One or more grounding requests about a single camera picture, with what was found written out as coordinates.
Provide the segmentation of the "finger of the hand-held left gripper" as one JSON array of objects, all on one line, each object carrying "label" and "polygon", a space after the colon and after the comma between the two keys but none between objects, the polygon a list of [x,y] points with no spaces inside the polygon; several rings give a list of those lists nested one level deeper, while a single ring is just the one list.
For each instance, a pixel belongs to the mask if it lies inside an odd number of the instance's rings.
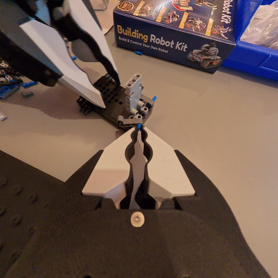
[{"label": "finger of the hand-held left gripper", "polygon": [[82,62],[99,62],[120,85],[120,78],[90,1],[51,1],[51,22],[71,42]]},{"label": "finger of the hand-held left gripper", "polygon": [[101,93],[91,84],[87,74],[74,63],[64,40],[55,29],[34,19],[21,24],[20,28],[61,71],[59,83],[79,93],[96,106],[106,107]]}]

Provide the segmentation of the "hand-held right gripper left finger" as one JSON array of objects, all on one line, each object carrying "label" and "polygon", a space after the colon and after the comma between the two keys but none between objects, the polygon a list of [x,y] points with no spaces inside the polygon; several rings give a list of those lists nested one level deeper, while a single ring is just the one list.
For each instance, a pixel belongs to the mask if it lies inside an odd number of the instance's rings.
[{"label": "hand-held right gripper left finger", "polygon": [[132,133],[137,139],[137,128],[133,127],[104,148],[82,189],[83,195],[112,199],[116,208],[120,208],[120,202],[127,196],[125,183],[131,168],[125,152],[128,145],[134,143]]}]

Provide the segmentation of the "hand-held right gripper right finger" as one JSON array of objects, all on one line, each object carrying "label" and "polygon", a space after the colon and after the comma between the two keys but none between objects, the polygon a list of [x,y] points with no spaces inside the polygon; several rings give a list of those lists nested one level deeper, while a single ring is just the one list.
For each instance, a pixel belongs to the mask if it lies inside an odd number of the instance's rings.
[{"label": "hand-held right gripper right finger", "polygon": [[138,206],[155,209],[165,199],[194,196],[195,189],[174,148],[146,127],[141,127],[141,140],[147,161],[143,181],[135,194]]}]

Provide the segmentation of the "dark grey short beam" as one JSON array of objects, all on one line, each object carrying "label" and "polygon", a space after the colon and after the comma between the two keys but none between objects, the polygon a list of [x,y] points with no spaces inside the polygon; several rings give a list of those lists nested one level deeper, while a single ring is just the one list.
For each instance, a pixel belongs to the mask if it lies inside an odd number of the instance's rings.
[{"label": "dark grey short beam", "polygon": [[143,118],[141,115],[137,115],[138,117],[130,116],[128,119],[125,119],[122,115],[118,116],[118,121],[122,121],[122,128],[127,127],[137,127],[138,123],[143,123]]}]

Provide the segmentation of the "black perforated motor block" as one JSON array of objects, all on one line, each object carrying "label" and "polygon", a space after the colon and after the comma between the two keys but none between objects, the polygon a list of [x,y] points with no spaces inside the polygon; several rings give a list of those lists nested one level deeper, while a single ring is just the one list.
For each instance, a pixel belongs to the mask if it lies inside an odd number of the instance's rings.
[{"label": "black perforated motor block", "polygon": [[[78,103],[80,107],[79,111],[82,114],[87,115],[90,112],[94,112],[117,128],[119,115],[122,115],[125,119],[133,116],[126,110],[126,107],[124,105],[126,89],[120,85],[117,85],[114,79],[109,74],[106,74],[105,76],[99,78],[93,85],[94,87],[99,89],[106,108],[96,106],[86,100],[84,97],[80,96],[76,102]],[[143,118],[142,124],[144,124],[151,115],[155,102],[144,95],[141,95],[141,100],[145,103],[143,108],[147,108],[147,110],[144,109],[144,112],[142,110],[138,111],[138,114],[141,115]],[[131,128],[133,127],[118,129],[127,132]]]}]

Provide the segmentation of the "grey frame piece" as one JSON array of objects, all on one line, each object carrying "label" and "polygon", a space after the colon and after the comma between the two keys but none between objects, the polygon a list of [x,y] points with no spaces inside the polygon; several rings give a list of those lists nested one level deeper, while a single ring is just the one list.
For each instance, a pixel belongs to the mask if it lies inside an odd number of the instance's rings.
[{"label": "grey frame piece", "polygon": [[125,102],[124,105],[126,110],[133,116],[136,116],[145,105],[144,101],[141,100],[142,83],[141,74],[136,73],[132,78],[126,83],[125,90]]}]

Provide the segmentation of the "blue robot kit box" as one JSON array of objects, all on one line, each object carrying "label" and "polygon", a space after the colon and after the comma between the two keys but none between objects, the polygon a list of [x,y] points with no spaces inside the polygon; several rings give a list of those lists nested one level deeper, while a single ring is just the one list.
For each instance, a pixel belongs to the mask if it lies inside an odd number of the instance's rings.
[{"label": "blue robot kit box", "polygon": [[237,1],[120,1],[113,10],[118,47],[215,73],[234,47]]}]

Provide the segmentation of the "blue plastic bin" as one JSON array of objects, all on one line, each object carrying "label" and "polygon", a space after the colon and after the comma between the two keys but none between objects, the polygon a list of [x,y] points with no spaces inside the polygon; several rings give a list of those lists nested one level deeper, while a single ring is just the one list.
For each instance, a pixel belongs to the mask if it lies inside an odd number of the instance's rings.
[{"label": "blue plastic bin", "polygon": [[237,1],[235,20],[235,41],[237,45],[224,60],[222,66],[275,81],[278,80],[278,51],[240,40],[258,7],[273,2],[273,0]]}]

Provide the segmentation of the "clear plastic bag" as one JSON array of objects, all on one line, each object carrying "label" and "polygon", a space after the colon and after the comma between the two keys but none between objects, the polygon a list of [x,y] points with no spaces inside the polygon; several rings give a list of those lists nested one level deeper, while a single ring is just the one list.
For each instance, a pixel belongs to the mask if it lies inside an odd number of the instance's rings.
[{"label": "clear plastic bag", "polygon": [[241,41],[278,50],[278,1],[260,5]]}]

